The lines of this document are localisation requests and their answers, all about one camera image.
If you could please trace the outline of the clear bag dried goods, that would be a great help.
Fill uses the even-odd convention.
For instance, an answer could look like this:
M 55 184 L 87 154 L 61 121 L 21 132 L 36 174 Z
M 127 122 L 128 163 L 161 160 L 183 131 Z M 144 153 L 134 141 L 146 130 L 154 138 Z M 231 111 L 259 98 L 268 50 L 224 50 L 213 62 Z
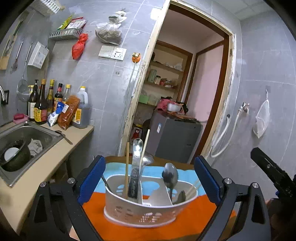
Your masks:
M 122 42 L 121 23 L 127 19 L 125 11 L 116 11 L 108 22 L 96 25 L 95 35 L 103 43 L 119 46 Z

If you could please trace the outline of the orange wall hook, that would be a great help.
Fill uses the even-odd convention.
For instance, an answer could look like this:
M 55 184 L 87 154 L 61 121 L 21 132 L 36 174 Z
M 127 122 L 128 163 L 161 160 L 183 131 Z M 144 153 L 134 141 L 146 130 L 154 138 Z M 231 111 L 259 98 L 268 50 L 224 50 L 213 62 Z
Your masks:
M 132 54 L 132 62 L 133 63 L 138 63 L 140 61 L 140 59 L 141 59 L 141 54 L 140 53 L 134 52 Z

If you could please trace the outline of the wall water tap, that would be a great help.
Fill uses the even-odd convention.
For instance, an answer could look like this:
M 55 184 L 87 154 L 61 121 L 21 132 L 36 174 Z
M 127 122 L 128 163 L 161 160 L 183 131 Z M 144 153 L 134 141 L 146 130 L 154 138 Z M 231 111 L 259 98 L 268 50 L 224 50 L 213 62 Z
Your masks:
M 242 105 L 241 105 L 241 107 L 239 108 L 239 111 L 241 113 L 248 114 L 249 113 L 249 105 L 250 105 L 249 103 L 243 102 Z

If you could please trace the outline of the white wall basket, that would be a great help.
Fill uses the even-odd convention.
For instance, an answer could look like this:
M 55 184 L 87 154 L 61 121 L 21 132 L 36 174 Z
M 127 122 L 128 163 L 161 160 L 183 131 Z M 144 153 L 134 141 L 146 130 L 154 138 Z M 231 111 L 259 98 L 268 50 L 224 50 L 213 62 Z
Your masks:
M 31 3 L 31 7 L 45 17 L 56 14 L 61 9 L 55 1 L 51 0 L 35 0 Z

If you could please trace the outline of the striped colourful table cloth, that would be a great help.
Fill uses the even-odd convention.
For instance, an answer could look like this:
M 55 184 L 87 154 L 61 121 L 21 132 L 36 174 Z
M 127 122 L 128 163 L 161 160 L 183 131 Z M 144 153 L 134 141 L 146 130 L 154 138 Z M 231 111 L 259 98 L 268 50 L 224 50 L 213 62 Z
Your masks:
M 178 170 L 170 198 L 161 177 L 163 167 L 146 166 L 138 200 L 125 198 L 125 170 L 119 161 L 106 164 L 103 173 L 110 187 L 99 181 L 89 201 L 82 205 L 104 240 L 197 240 L 214 214 L 192 169 Z

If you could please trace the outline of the white bowl on washer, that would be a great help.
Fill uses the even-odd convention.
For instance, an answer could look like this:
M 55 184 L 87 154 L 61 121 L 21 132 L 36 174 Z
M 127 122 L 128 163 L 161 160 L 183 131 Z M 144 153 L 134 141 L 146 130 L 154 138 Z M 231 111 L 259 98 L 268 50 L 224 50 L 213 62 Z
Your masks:
M 167 105 L 167 111 L 178 113 L 181 111 L 181 106 L 177 103 L 168 103 Z

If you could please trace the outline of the white plastic utensil basket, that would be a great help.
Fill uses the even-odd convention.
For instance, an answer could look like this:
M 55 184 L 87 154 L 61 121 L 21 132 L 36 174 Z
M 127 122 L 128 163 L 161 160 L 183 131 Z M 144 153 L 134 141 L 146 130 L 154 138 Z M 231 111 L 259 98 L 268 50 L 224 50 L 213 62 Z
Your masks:
M 140 203 L 125 199 L 125 175 L 111 175 L 107 178 L 111 189 L 105 192 L 104 217 L 117 225 L 135 228 L 155 228 L 175 221 L 177 216 L 198 197 L 198 190 L 186 197 L 185 202 L 173 205 L 179 193 L 187 192 L 192 186 L 186 181 L 178 181 L 170 200 L 163 179 L 142 176 L 138 195 Z

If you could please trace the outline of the dark sauce bottle red label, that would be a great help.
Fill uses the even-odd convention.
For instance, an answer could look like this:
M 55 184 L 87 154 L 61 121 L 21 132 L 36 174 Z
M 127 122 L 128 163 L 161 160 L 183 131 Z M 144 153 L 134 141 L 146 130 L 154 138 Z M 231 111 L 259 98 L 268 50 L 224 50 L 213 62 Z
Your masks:
M 34 107 L 34 119 L 38 125 L 43 125 L 47 121 L 47 101 L 45 99 L 46 79 L 41 80 L 40 98 Z

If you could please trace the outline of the wooden cutting board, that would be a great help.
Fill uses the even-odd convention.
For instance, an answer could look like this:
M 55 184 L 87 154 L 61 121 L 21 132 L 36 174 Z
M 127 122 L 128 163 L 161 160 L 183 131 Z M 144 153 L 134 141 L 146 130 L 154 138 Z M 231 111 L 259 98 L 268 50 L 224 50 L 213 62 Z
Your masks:
M 11 55 L 11 51 L 12 51 L 12 48 L 13 48 L 14 43 L 16 41 L 17 33 L 18 33 L 19 28 L 21 27 L 22 23 L 23 23 L 23 20 L 20 20 L 18 22 L 18 25 L 16 26 L 14 33 L 12 35 L 10 35 L 10 37 L 7 40 L 6 46 L 5 46 L 2 56 L 1 56 L 0 70 L 7 69 L 8 61 L 9 61 L 9 58 Z

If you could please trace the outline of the red spice packet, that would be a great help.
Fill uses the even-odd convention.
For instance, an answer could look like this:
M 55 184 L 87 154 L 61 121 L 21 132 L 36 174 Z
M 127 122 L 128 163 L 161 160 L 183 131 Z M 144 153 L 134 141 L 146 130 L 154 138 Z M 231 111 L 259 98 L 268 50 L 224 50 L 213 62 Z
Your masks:
M 80 99 L 77 96 L 71 95 L 69 97 L 64 106 L 66 109 L 62 110 L 57 120 L 58 126 L 60 128 L 62 128 L 63 130 L 67 130 L 70 122 L 73 119 L 74 114 L 76 113 L 79 103 Z

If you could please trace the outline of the white wall switch socket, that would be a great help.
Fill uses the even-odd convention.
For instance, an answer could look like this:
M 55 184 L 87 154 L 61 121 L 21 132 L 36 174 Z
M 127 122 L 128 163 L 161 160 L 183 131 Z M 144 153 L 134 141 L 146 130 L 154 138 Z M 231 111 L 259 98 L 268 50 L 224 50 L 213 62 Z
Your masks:
M 98 56 L 103 58 L 110 58 L 114 60 L 123 61 L 125 54 L 126 54 L 125 48 L 103 45 L 99 51 Z

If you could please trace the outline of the red plastic bag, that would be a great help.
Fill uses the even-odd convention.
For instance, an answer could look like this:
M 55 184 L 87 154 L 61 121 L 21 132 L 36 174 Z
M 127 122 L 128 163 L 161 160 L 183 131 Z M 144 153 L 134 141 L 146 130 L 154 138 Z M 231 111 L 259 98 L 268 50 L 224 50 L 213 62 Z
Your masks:
M 85 43 L 88 40 L 88 34 L 82 33 L 79 36 L 79 40 L 72 46 L 71 55 L 73 60 L 78 60 L 85 49 Z

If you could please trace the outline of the black bowl in sink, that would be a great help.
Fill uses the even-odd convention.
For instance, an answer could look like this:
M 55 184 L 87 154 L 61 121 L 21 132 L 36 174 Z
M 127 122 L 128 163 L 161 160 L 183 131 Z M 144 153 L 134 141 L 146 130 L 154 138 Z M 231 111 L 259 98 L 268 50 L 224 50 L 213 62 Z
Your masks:
M 1 151 L 1 168 L 14 172 L 22 168 L 30 159 L 28 142 L 25 140 L 14 141 L 5 145 Z

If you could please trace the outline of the grey wall rack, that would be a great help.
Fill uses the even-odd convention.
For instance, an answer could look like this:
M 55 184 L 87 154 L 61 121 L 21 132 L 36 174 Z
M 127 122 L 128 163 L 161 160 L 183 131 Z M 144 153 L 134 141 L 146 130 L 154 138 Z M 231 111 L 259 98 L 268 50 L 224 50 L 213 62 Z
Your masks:
M 76 28 L 56 30 L 49 34 L 49 39 L 55 41 L 78 39 L 82 33 L 83 29 Z

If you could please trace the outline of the grey washing machine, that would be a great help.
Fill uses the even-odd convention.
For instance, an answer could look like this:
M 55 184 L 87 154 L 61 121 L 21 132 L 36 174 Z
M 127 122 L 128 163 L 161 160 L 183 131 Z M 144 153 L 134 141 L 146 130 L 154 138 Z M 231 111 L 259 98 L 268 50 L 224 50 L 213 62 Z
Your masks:
M 197 120 L 182 120 L 164 111 L 155 111 L 146 151 L 158 158 L 187 163 L 202 128 Z

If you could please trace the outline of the steel sink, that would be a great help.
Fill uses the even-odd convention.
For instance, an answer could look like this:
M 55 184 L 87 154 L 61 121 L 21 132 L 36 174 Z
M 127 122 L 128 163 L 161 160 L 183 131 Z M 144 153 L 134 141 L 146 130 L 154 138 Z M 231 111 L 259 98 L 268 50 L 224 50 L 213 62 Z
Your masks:
M 30 121 L 20 123 L 1 132 L 1 178 L 13 187 L 20 177 L 43 154 L 62 140 L 62 135 Z M 30 153 L 29 144 L 40 141 L 42 149 Z

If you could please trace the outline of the large soy sauce jug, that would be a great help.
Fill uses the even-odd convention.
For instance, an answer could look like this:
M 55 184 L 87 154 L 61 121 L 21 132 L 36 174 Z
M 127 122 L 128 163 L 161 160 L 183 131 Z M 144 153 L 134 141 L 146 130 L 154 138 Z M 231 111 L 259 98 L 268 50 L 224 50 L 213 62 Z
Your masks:
M 90 121 L 90 106 L 86 87 L 81 86 L 76 96 L 80 99 L 80 103 L 72 118 L 72 125 L 76 128 L 83 129 L 89 125 Z

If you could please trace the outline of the dark steel spoon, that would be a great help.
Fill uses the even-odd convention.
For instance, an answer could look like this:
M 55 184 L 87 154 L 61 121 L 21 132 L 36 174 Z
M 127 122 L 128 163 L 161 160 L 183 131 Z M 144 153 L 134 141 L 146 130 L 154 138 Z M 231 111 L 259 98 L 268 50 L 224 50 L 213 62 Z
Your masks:
M 177 168 L 172 163 L 166 163 L 162 172 L 162 178 L 165 186 L 169 189 L 169 197 L 172 200 L 173 189 L 179 178 Z

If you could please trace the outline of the white mesh bag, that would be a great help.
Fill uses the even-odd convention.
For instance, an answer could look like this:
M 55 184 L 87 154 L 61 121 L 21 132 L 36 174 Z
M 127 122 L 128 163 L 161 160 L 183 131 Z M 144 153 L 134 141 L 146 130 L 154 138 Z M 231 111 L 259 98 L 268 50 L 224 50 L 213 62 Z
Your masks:
M 265 101 L 259 108 L 257 115 L 255 116 L 255 124 L 253 126 L 253 133 L 257 136 L 257 138 L 261 138 L 266 131 L 269 119 L 270 119 L 270 107 L 268 100 L 268 91 L 265 90 Z

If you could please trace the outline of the large steel spoon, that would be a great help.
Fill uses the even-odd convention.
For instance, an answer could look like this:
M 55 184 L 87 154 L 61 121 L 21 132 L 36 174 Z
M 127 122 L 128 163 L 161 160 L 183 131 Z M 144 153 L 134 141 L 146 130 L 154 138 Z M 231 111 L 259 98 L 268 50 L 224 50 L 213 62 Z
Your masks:
M 140 170 L 139 170 L 139 180 L 141 180 L 142 173 L 144 171 L 144 167 L 152 164 L 153 162 L 154 162 L 154 157 L 150 153 L 145 152 L 144 157 L 142 159 L 142 164 L 141 164 Z

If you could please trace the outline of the white wall box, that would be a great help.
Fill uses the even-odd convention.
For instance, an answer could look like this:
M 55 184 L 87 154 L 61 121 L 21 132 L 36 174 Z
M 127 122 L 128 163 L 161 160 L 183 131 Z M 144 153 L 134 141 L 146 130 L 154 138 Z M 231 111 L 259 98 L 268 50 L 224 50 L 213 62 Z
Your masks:
M 41 69 L 48 53 L 49 49 L 40 42 L 37 42 L 27 65 Z

